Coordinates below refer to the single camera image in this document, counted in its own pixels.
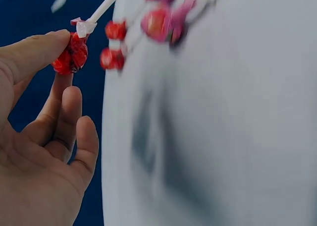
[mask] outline white plastic stick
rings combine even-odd
[[[109,9],[115,0],[104,0],[93,15],[86,21],[88,23],[96,23],[98,19]]]

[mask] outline white surface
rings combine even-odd
[[[316,10],[219,0],[177,50],[143,38],[107,73],[106,226],[317,225]]]

